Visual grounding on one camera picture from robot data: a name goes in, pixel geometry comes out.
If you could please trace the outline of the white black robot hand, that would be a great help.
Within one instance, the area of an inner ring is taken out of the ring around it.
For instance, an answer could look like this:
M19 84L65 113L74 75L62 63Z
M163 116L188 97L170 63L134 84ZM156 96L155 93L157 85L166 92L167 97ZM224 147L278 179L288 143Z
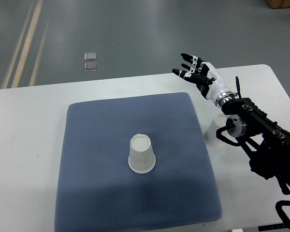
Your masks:
M225 86L221 74L210 62L186 53L182 53L181 57L189 65L183 63L181 64L183 70L172 69L172 72L183 80L195 84L205 99L211 100L220 108L235 98L235 94Z

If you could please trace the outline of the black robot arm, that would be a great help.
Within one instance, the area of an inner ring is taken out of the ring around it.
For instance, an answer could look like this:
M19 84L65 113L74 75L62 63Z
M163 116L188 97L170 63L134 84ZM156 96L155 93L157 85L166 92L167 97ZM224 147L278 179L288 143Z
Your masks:
M222 112L228 118L216 137L240 146L249 157L251 171L264 179L276 177L283 194L289 195L290 132L269 120L250 98L237 95L222 101Z

